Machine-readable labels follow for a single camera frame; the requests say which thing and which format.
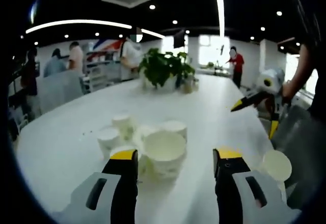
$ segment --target curved led light strip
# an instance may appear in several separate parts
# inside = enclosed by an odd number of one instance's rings
[[[218,3],[219,22],[220,22],[220,37],[225,34],[225,19],[224,19],[224,1],[216,0]]]
[[[61,25],[61,24],[103,24],[103,25],[117,26],[117,27],[126,28],[126,29],[132,28],[131,25],[121,24],[121,23],[116,23],[116,22],[111,22],[111,21],[91,20],[91,19],[71,19],[71,20],[60,20],[60,21],[50,22],[50,23],[46,23],[46,24],[41,24],[41,25],[38,25],[38,26],[35,26],[35,27],[32,27],[32,28],[26,30],[26,34],[46,28],[46,27],[56,26],[56,25]],[[159,33],[151,32],[151,31],[148,31],[145,29],[142,29],[142,32],[146,33],[148,35],[162,38],[162,39],[165,37]]]

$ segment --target person in red shirt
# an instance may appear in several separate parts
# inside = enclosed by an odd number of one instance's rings
[[[240,88],[241,77],[242,77],[242,66],[245,62],[243,60],[242,55],[236,52],[235,46],[232,46],[230,49],[230,60],[228,62],[231,62],[234,65],[232,80],[234,84],[236,84],[236,86]]]

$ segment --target person in white shirt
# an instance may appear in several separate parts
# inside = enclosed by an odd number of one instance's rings
[[[78,42],[72,42],[69,47],[69,70],[77,70],[80,76],[83,76],[83,51]]]
[[[140,43],[133,42],[130,38],[121,45],[121,80],[131,80],[137,78],[138,66],[144,57]]]

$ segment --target black hair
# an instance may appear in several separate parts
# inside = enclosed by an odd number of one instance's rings
[[[79,43],[78,43],[78,42],[72,42],[72,43],[70,44],[70,47],[75,47],[75,46],[79,46]]]
[[[52,57],[53,56],[57,56],[60,59],[61,58],[60,49],[56,48],[52,53]]]
[[[233,49],[235,52],[236,52],[236,47],[235,46],[232,46],[231,48],[230,48],[230,50],[231,49]]]
[[[32,48],[27,53],[27,59],[28,60],[34,60],[36,55],[37,55],[37,49],[36,48]]]

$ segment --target potted plant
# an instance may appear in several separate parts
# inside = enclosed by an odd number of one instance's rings
[[[186,79],[195,70],[185,62],[187,54],[180,52],[176,56],[172,52],[159,53],[158,48],[151,48],[142,62],[140,72],[155,87],[163,87],[169,81],[169,87],[179,87],[181,81]]]

